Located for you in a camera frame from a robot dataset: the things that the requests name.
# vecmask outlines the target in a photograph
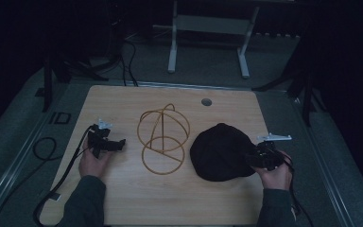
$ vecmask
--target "black fabric hat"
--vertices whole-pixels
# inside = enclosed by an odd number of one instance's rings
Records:
[[[254,148],[255,145],[243,131],[219,123],[197,136],[190,148],[190,157],[202,179],[224,182],[248,177],[255,172],[245,158],[245,154],[253,153]]]

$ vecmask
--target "dark sleeve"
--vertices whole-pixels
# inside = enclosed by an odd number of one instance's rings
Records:
[[[264,189],[264,198],[257,227],[294,227],[290,193],[285,190]]]
[[[58,226],[102,227],[105,191],[105,184],[97,177],[82,177],[75,191],[64,204],[63,218]]]

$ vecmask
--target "wooden table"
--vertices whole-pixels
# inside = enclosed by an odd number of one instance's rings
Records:
[[[204,106],[204,98],[212,100]],[[154,174],[142,162],[143,144],[137,136],[141,115],[172,103],[190,122],[190,135],[183,145],[185,160],[168,175]],[[200,90],[93,86],[82,107],[78,122],[61,161],[55,185],[67,167],[84,131],[101,118],[113,123],[110,140],[126,139],[122,152],[112,157],[103,178],[107,185],[105,223],[114,225],[237,225],[255,223],[262,205],[262,185],[257,174],[223,183],[207,182],[197,176],[189,149],[197,135],[223,122],[242,130],[254,144],[268,131],[255,93],[245,91]],[[154,122],[140,127],[143,137],[150,134]],[[184,132],[165,122],[165,133],[179,136]],[[58,190],[61,198],[49,200],[42,211],[43,224],[56,224],[63,206],[79,181],[78,160]],[[149,165],[162,168],[163,157]]]

